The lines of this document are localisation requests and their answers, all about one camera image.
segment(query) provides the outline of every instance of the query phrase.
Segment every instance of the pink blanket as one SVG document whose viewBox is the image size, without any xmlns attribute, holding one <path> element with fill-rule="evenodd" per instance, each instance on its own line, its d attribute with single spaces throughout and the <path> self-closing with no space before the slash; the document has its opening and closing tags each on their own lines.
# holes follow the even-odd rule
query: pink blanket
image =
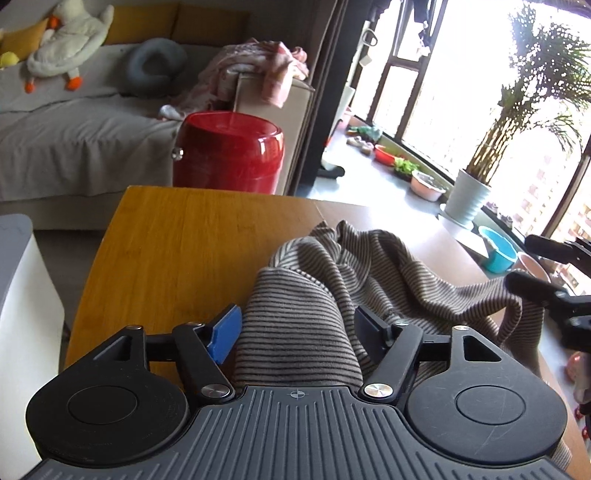
<svg viewBox="0 0 591 480">
<path fill-rule="evenodd" d="M 241 73 L 264 73 L 261 99 L 279 108 L 291 88 L 291 79 L 308 76 L 306 52 L 300 47 L 289 49 L 282 42 L 257 42 L 254 38 L 240 45 L 222 48 L 187 93 L 164 105 L 159 117 L 182 120 L 189 113 L 215 110 L 234 100 Z"/>
</svg>

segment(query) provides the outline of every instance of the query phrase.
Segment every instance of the wooden table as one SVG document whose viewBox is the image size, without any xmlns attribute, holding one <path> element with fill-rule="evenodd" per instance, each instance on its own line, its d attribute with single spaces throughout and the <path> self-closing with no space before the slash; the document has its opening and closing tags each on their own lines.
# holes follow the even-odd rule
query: wooden table
<svg viewBox="0 0 591 480">
<path fill-rule="evenodd" d="M 66 365 L 125 325 L 166 333 L 180 323 L 208 321 L 228 303 L 244 306 L 257 271 L 275 250 L 322 220 L 330 226 L 346 219 L 357 229 L 389 230 L 454 285 L 486 281 L 434 217 L 417 221 L 417 215 L 393 205 L 371 209 L 295 197 L 130 187 L 90 271 Z M 544 378 L 562 394 L 541 363 Z M 174 365 L 157 364 L 152 371 L 178 382 Z M 589 458 L 572 414 L 565 439 L 573 452 L 568 473 L 589 480 Z"/>
</svg>

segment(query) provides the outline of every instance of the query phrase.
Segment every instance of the metal screw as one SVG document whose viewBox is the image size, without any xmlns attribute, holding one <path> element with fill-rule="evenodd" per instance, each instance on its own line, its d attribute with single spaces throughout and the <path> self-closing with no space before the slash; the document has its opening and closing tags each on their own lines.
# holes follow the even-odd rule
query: metal screw
<svg viewBox="0 0 591 480">
<path fill-rule="evenodd" d="M 179 161 L 183 158 L 184 155 L 184 150 L 180 147 L 174 147 L 173 151 L 170 154 L 170 158 L 173 159 L 173 161 Z"/>
<path fill-rule="evenodd" d="M 394 393 L 392 387 L 390 385 L 386 385 L 385 383 L 370 383 L 366 385 L 363 389 L 366 395 L 373 397 L 373 398 L 386 398 Z"/>
<path fill-rule="evenodd" d="M 230 388 L 220 383 L 211 383 L 201 389 L 201 393 L 209 398 L 223 398 L 230 394 Z"/>
</svg>

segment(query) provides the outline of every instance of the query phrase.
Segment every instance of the yellow pillow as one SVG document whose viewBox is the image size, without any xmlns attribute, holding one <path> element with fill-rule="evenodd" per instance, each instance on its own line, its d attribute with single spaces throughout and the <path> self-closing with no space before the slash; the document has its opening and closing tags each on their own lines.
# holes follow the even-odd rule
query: yellow pillow
<svg viewBox="0 0 591 480">
<path fill-rule="evenodd" d="M 150 38 L 170 38 L 178 2 L 154 5 L 117 5 L 105 45 L 142 43 Z"/>
<path fill-rule="evenodd" d="M 250 12 L 181 4 L 172 40 L 178 43 L 223 47 L 246 40 Z"/>
<path fill-rule="evenodd" d="M 17 55 L 19 60 L 23 61 L 39 48 L 41 37 L 47 26 L 47 19 L 16 32 L 6 32 L 0 40 L 0 55 L 11 51 Z"/>
</svg>

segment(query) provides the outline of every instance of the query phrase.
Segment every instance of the striped cloth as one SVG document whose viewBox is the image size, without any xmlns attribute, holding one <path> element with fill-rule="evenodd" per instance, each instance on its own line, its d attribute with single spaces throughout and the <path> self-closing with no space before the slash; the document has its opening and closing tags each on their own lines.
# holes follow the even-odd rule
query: striped cloth
<svg viewBox="0 0 591 480">
<path fill-rule="evenodd" d="M 354 314 L 368 306 L 391 325 L 404 319 L 425 333 L 469 325 L 540 376 L 543 309 L 507 292 L 503 279 L 455 287 L 383 230 L 358 232 L 342 221 L 318 225 L 284 244 L 257 277 L 236 343 L 234 382 L 276 386 L 349 385 L 358 390 L 375 365 L 355 336 Z M 489 315 L 505 309 L 498 327 Z M 420 365 L 417 382 L 445 369 Z M 566 468 L 561 442 L 553 460 Z"/>
</svg>

